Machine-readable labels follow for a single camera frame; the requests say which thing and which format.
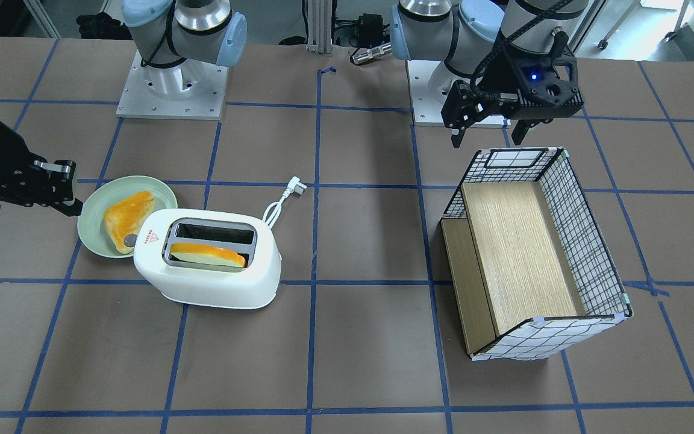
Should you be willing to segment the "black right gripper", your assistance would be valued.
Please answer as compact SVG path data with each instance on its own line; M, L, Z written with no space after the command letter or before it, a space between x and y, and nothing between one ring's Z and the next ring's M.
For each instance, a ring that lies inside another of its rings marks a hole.
M0 121L0 200L14 205L49 206L62 214L80 216L74 160L49 162L28 150L23 138Z

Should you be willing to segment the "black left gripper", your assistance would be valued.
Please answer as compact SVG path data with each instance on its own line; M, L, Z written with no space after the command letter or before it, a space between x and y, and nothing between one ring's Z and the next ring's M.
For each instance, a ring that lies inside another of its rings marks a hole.
M451 129L452 147L460 148L468 127L484 121L488 116L508 118L518 105L518 90L473 90L469 82L454 80L441 109L443 125ZM535 126L535 120L517 120L510 134L513 144L521 146L528 132Z

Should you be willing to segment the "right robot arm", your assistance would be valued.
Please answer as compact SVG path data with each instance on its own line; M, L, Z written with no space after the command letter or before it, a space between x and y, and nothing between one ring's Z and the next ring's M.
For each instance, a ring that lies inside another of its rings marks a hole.
M117 115L122 118L218 120L229 68L242 57L247 19L228 1L124 1L137 45ZM0 209L50 207L77 216L73 160L50 162L0 121Z

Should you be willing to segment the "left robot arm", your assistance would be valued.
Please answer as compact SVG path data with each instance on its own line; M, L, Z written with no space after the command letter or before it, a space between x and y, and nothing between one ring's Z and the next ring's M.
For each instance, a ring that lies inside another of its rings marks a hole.
M489 116L529 129L584 107L569 30L586 1L399 1L390 41L400 60L441 61L454 79L440 115L459 148L466 129Z

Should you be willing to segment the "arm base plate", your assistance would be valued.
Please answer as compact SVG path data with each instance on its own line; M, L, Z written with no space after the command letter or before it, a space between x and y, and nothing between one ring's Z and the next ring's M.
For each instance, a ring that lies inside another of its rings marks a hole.
M123 93L119 118L219 121L229 68L186 60L170 69L141 66L136 52Z
M452 82L459 77L443 61L429 60L407 60L407 76L414 125L444 126L441 110Z

